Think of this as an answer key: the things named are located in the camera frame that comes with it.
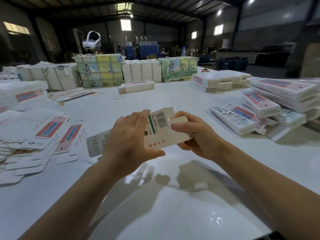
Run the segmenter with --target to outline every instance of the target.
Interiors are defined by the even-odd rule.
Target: white table
[[[319,133],[300,127],[281,144],[262,135],[240,138],[207,112],[218,101],[240,96],[239,90],[208,94],[193,89],[189,81],[177,81],[157,83],[154,90],[125,94],[121,100],[114,99],[117,87],[98,91],[103,94],[79,97],[64,106],[43,99],[26,106],[92,118],[95,124],[89,136],[110,129],[120,116],[173,106],[176,112],[201,117],[223,139],[320,194]],[[94,219],[109,214],[90,239],[251,240],[271,232],[261,210],[218,165],[176,145],[165,152],[165,157],[148,161],[136,176],[127,176],[114,186]],[[96,161],[89,158],[85,146],[75,162],[56,165],[51,160],[42,173],[1,187],[0,239],[18,238]],[[206,182],[208,190],[195,189],[197,182]]]

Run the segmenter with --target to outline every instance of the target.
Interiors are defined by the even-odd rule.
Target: plastic bottle
[[[186,56],[186,47],[182,47],[181,56]]]

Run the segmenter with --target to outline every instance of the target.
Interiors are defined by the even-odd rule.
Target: vr headset
[[[100,41],[101,41],[101,36],[98,32],[95,32],[95,33],[99,36],[99,38],[94,42],[89,41],[89,36],[92,32],[95,32],[95,31],[90,31],[87,35],[87,39],[83,40],[83,42],[82,42],[82,47],[85,49],[88,49],[88,50],[94,50],[97,46],[99,46]]]

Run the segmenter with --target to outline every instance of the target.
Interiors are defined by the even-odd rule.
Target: person's left hand
[[[118,179],[133,173],[148,160],[165,156],[163,150],[147,150],[143,145],[149,114],[148,109],[135,112],[120,117],[113,126],[98,163]]]

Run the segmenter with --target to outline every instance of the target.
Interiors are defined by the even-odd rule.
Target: metal roof
[[[243,0],[4,0],[31,15],[56,24],[103,22],[133,15],[134,19],[176,26],[203,20],[219,9]]]

